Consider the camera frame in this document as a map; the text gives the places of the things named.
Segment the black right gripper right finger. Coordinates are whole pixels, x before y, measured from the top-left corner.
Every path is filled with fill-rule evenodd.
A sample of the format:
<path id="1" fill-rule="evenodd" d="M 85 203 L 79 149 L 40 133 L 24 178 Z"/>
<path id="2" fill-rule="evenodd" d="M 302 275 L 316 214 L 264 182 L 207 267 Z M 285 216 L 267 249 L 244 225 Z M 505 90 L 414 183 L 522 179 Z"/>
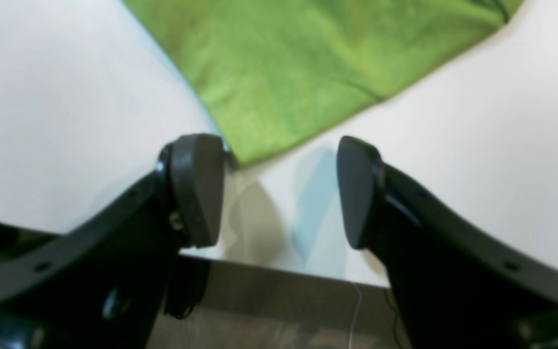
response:
<path id="1" fill-rule="evenodd" d="M 415 349 L 558 349 L 558 270 L 459 216 L 375 146 L 337 151 L 344 230 L 386 267 Z"/>

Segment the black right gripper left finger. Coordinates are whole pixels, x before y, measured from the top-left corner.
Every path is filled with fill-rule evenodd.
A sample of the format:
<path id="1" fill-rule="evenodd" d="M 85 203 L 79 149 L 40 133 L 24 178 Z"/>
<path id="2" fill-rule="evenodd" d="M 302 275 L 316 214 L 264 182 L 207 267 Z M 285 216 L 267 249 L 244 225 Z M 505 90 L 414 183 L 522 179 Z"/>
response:
<path id="1" fill-rule="evenodd" d="M 0 349 L 142 349 L 173 260 L 218 241 L 221 137 L 184 135 L 71 232 L 0 223 Z"/>

